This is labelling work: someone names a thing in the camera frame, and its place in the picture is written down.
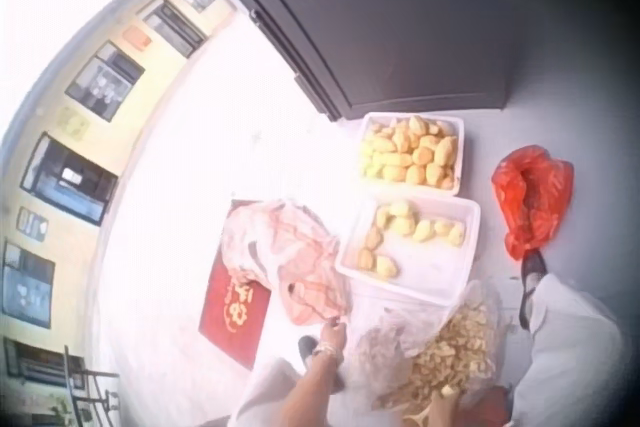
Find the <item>yellow wall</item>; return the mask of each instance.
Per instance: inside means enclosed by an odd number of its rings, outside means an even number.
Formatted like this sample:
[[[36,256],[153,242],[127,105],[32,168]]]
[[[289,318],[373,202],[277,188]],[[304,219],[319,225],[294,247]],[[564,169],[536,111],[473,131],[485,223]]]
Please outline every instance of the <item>yellow wall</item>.
[[[138,12],[152,0],[126,0],[118,5],[108,21],[90,33],[82,48],[65,61],[46,91],[37,101],[37,109],[21,132],[12,158],[2,175],[2,245],[10,242],[55,263],[51,329],[44,329],[0,314],[2,334],[43,349],[62,352],[65,345],[74,355],[83,356],[85,283],[98,239],[99,227],[64,213],[20,188],[33,149],[43,132],[48,132],[71,150],[120,177],[127,166],[136,139],[163,94],[189,62],[169,43],[149,28]],[[168,0],[203,34],[216,32],[233,13],[227,0],[216,0],[198,13],[184,0]],[[129,44],[123,32],[137,26],[151,38],[141,52]],[[145,69],[107,122],[65,94],[84,65],[105,42],[111,41]],[[81,138],[74,138],[60,125],[63,110],[81,116],[88,127]],[[49,221],[44,242],[32,240],[16,230],[20,207],[42,215]],[[5,370],[4,359],[0,369]]]

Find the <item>leg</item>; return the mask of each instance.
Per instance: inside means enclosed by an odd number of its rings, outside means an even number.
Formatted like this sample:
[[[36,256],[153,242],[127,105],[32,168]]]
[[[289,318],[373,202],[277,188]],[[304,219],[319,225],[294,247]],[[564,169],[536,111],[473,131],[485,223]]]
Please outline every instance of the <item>leg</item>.
[[[596,425],[624,363],[617,326],[553,275],[539,279],[529,302],[532,364],[515,389],[513,425]]]

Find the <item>clear plastic bag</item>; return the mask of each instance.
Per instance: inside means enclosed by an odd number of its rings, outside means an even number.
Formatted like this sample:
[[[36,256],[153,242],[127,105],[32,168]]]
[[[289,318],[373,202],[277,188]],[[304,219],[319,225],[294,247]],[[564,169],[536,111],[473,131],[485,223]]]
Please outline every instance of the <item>clear plastic bag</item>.
[[[371,410],[381,396],[393,392],[409,379],[413,357],[422,352],[462,305],[486,307],[488,329],[486,349],[495,367],[502,340],[500,297],[489,285],[472,281],[453,308],[422,304],[420,308],[387,310],[377,324],[360,335],[349,361],[349,387],[357,394],[356,408]],[[473,405],[485,389],[494,385],[497,372],[472,377],[462,398],[464,406]]]

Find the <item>plastic bag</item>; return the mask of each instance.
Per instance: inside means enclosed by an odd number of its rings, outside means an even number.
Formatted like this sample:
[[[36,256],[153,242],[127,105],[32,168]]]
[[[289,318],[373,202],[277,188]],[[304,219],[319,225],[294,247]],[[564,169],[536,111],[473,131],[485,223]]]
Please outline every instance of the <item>plastic bag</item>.
[[[371,410],[381,396],[406,384],[413,365],[413,357],[421,353],[442,327],[455,315],[460,306],[486,307],[488,322],[488,359],[497,365],[504,329],[500,324],[500,296],[489,285],[479,281],[469,283],[460,303],[453,308],[422,304],[422,308],[388,311],[377,325],[364,333],[349,359],[349,387],[357,391],[354,405],[357,409]],[[486,388],[493,386],[497,373],[472,377],[461,399],[464,406],[475,403]]]
[[[276,290],[291,322],[309,325],[349,312],[335,270],[337,239],[305,207],[277,200],[238,207],[225,222],[222,258],[239,284]]]
[[[507,252],[520,260],[555,235],[571,201],[573,165],[529,145],[502,159],[491,182],[509,229]]]

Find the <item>white trousers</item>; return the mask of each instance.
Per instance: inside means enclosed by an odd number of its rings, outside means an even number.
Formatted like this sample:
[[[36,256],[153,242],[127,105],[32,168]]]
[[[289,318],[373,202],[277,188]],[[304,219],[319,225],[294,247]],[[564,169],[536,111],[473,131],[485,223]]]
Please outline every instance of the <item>white trousers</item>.
[[[532,364],[515,389],[509,425],[595,425],[599,415],[606,415],[608,394],[615,391],[619,368],[625,364],[626,350],[617,326],[595,299],[565,286],[551,274],[542,279],[532,300]],[[287,362],[277,361],[263,372],[229,425],[272,426],[297,378]],[[353,409],[345,405],[346,398],[332,398],[329,410],[330,414],[340,410],[338,417],[349,420],[331,419],[332,425],[399,425],[397,415],[386,412],[354,416]]]
[[[609,413],[626,363],[618,327],[595,299],[551,274],[532,301],[532,363],[515,389],[510,425],[596,425]]]

